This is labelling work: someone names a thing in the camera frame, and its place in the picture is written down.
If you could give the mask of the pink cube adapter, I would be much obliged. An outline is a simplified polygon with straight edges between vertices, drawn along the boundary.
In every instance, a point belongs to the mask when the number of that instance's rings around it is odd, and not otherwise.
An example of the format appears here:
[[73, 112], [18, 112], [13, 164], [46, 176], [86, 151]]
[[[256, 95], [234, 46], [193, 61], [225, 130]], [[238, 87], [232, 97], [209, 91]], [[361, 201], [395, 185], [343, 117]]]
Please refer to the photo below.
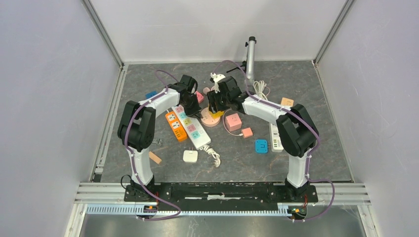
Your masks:
[[195, 92], [195, 95], [197, 96], [197, 99], [198, 99], [198, 103], [199, 104], [204, 101], [205, 98], [204, 98], [204, 96], [200, 92], [196, 91]]

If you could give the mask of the yellow cube adapter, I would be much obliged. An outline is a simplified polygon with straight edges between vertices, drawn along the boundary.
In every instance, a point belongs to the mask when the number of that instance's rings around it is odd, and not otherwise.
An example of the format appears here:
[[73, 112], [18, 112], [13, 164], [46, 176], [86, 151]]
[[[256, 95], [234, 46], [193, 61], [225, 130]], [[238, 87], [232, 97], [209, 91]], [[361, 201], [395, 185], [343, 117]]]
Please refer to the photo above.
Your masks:
[[223, 115], [224, 115], [224, 111], [218, 111], [218, 112], [213, 113], [211, 110], [209, 110], [209, 115], [210, 115], [213, 119], [217, 119], [217, 118], [219, 118], [219, 117], [221, 117], [221, 116], [223, 116]]

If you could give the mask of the pink cube socket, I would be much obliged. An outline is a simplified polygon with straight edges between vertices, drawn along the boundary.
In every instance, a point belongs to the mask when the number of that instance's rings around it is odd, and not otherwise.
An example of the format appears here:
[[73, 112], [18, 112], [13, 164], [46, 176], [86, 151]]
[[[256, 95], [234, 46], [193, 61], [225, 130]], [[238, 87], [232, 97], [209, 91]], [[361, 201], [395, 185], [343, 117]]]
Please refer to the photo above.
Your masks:
[[242, 127], [242, 121], [241, 121], [238, 113], [234, 113], [234, 114], [228, 115], [225, 118], [225, 122], [226, 122], [227, 130], [229, 132], [233, 132], [233, 131], [239, 130]]

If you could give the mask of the round pink socket base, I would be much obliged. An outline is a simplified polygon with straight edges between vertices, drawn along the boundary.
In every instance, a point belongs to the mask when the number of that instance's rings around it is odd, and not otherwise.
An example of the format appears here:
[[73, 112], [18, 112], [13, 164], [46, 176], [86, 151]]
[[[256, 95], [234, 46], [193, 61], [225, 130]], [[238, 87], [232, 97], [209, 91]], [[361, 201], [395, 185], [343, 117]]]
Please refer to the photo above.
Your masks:
[[201, 122], [206, 127], [215, 127], [220, 123], [220, 117], [214, 118], [208, 108], [201, 111]]

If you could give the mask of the dark blue cube socket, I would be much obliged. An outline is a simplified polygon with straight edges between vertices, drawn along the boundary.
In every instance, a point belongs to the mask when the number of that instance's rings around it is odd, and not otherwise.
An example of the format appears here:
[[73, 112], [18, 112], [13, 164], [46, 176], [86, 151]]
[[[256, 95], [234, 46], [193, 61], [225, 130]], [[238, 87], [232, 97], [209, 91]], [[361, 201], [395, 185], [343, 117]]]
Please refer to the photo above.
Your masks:
[[146, 99], [150, 99], [150, 98], [152, 98], [152, 97], [154, 97], [155, 95], [157, 95], [158, 93], [157, 93], [157, 91], [151, 91], [151, 92], [149, 92], [149, 93], [147, 93], [146, 95], [145, 95], [145, 98]]

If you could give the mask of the small salmon charger plug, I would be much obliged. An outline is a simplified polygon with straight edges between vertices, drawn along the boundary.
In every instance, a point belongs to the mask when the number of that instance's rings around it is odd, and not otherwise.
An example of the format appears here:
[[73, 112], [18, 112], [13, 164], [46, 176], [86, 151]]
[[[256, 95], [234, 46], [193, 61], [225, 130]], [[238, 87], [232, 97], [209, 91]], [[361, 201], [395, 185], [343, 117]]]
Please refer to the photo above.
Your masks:
[[250, 127], [247, 127], [241, 130], [241, 134], [242, 134], [242, 137], [246, 139], [253, 136], [253, 131]]

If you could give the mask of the white long power strip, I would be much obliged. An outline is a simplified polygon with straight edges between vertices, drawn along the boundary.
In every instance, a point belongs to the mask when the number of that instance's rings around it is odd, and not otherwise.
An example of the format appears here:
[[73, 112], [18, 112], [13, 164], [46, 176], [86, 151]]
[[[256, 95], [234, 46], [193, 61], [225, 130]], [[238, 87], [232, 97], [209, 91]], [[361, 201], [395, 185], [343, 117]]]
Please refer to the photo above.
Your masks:
[[181, 125], [197, 150], [211, 142], [210, 137], [197, 118], [188, 117], [181, 105], [172, 107], [172, 110], [179, 118]]

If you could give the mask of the beige patterned cube socket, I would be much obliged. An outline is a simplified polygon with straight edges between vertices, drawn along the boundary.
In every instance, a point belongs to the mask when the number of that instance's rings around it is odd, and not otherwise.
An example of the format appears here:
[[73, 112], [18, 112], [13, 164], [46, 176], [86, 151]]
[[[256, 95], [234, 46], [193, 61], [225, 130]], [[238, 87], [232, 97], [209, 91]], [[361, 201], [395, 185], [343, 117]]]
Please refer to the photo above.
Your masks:
[[292, 107], [294, 105], [294, 100], [283, 97], [280, 104], [283, 105], [283, 106]]

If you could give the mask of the light blue cube socket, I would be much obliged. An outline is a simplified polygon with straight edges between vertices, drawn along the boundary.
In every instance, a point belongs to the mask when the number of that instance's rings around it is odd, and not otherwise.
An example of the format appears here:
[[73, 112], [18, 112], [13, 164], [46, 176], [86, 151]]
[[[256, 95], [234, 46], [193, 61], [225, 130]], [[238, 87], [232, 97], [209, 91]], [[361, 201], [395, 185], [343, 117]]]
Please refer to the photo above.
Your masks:
[[256, 139], [254, 142], [254, 150], [258, 154], [268, 153], [268, 142], [265, 139]]

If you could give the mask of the white plug adapter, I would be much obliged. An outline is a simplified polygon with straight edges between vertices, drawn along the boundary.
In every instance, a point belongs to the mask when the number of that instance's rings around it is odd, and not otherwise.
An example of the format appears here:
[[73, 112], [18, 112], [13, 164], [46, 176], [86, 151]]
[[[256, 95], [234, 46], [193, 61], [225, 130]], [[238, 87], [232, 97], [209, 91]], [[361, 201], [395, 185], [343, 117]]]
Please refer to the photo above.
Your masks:
[[185, 150], [182, 159], [185, 163], [196, 163], [198, 161], [198, 151]]

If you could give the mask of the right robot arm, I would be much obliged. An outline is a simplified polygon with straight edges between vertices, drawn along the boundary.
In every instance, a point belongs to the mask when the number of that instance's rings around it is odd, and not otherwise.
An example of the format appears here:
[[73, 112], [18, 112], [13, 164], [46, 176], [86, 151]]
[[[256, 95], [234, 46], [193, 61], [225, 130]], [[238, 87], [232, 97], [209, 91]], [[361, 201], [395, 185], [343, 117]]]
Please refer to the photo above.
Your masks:
[[301, 104], [281, 106], [249, 91], [242, 92], [233, 77], [223, 74], [211, 73], [210, 81], [214, 89], [207, 93], [207, 97], [212, 113], [231, 109], [276, 125], [281, 144], [289, 154], [286, 197], [291, 201], [303, 198], [304, 186], [309, 182], [309, 161], [319, 140], [319, 132], [307, 109]]

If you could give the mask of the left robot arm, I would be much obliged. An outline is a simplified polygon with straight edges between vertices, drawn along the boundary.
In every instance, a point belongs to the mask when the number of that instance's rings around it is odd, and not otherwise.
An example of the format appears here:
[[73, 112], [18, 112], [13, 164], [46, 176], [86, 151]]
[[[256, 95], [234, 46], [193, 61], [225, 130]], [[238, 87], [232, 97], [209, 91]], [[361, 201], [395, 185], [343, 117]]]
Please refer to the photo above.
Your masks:
[[149, 147], [155, 135], [156, 118], [178, 105], [187, 116], [199, 118], [201, 108], [195, 94], [197, 89], [197, 81], [183, 75], [179, 82], [165, 86], [153, 97], [140, 102], [128, 101], [125, 105], [117, 134], [128, 151], [132, 180], [140, 184], [136, 194], [143, 201], [150, 201], [155, 196], [155, 187], [149, 184], [154, 178]]

